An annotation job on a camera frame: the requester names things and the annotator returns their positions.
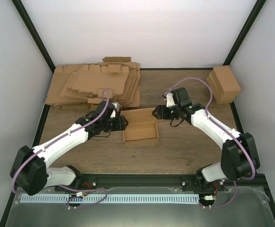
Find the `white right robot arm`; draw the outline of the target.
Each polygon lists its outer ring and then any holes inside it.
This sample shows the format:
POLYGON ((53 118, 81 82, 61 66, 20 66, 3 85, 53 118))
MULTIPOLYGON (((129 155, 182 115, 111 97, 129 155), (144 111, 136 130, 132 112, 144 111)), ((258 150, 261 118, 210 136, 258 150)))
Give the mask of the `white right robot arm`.
POLYGON ((200 129, 222 150, 219 163, 200 168, 196 172, 196 185, 206 191, 217 180, 252 180, 260 168, 254 137, 240 133, 213 117, 200 103, 192 103, 183 87, 163 95, 165 105, 157 106, 152 115, 158 120, 179 120, 200 129))

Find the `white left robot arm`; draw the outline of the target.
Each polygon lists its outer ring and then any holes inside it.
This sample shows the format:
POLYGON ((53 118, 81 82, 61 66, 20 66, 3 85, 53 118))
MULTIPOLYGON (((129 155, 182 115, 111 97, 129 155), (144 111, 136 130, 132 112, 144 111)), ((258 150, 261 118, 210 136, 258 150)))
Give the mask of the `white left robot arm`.
POLYGON ((54 161, 74 147, 85 143, 101 132, 124 131, 128 121, 120 115, 120 104, 102 101, 94 111, 80 117, 65 132, 48 142, 19 149, 10 171, 12 191, 17 188, 32 196, 45 187, 59 186, 79 192, 82 173, 71 165, 51 167, 54 161))

